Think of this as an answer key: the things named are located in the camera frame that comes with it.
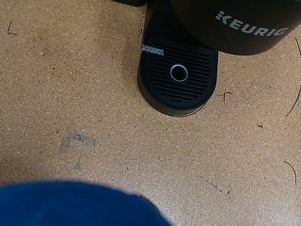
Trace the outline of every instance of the black drip tray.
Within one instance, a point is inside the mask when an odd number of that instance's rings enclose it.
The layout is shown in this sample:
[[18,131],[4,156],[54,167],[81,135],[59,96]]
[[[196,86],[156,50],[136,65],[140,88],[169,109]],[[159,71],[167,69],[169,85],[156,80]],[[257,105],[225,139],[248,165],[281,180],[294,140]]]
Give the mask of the black drip tray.
[[200,110],[214,93],[218,52],[146,37],[138,85],[148,103],[171,116]]

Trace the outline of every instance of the keurig coffee maker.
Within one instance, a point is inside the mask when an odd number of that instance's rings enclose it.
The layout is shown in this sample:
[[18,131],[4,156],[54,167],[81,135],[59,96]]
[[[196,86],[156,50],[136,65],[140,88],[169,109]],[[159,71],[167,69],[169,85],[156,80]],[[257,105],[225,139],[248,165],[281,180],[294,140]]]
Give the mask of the keurig coffee maker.
[[191,115],[210,99],[218,51],[262,53],[301,23],[301,0],[147,2],[138,86],[151,106],[170,116]]

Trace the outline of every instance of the keurig logo text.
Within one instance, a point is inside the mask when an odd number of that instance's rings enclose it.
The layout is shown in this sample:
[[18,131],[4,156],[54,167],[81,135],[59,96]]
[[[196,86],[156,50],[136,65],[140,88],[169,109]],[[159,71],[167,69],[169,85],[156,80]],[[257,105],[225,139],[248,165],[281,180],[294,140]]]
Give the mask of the keurig logo text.
[[242,21],[232,18],[229,15],[226,15],[224,11],[219,11],[216,20],[221,21],[223,24],[228,25],[229,27],[235,30],[241,30],[246,34],[253,34],[255,36],[280,36],[283,35],[289,27],[281,29],[269,29],[265,27],[257,27],[250,24],[245,24]]

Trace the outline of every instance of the stain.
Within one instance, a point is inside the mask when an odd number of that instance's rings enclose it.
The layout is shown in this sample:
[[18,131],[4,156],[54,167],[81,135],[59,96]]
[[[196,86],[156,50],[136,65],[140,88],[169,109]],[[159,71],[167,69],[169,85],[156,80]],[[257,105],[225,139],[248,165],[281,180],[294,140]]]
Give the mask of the stain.
[[61,141],[60,152],[68,153],[71,149],[72,143],[79,143],[79,144],[83,145],[81,154],[78,157],[78,160],[75,165],[76,169],[81,170],[82,169],[81,161],[84,156],[85,147],[86,146],[95,147],[96,138],[74,133],[74,132],[70,131],[69,128],[67,128],[67,135],[65,137],[63,137],[62,141]]
[[63,137],[61,141],[60,152],[68,153],[73,142],[82,143],[90,147],[95,147],[96,138],[77,134],[67,129],[67,135]]
[[218,187],[218,185],[215,185],[215,184],[213,184],[213,183],[211,183],[211,182],[209,182],[209,181],[205,181],[205,182],[206,182],[208,185],[214,187],[216,190],[218,190],[220,193],[222,193],[222,194],[225,195],[225,196],[229,196],[229,195],[232,193],[231,190],[228,190],[227,192],[224,192],[221,188]]

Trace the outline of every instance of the blue sleeve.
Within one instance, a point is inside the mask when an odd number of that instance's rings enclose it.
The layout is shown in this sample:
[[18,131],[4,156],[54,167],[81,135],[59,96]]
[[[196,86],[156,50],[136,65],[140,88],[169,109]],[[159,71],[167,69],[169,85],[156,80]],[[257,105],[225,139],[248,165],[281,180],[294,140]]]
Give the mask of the blue sleeve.
[[0,188],[1,226],[170,226],[150,203],[123,192],[76,182]]

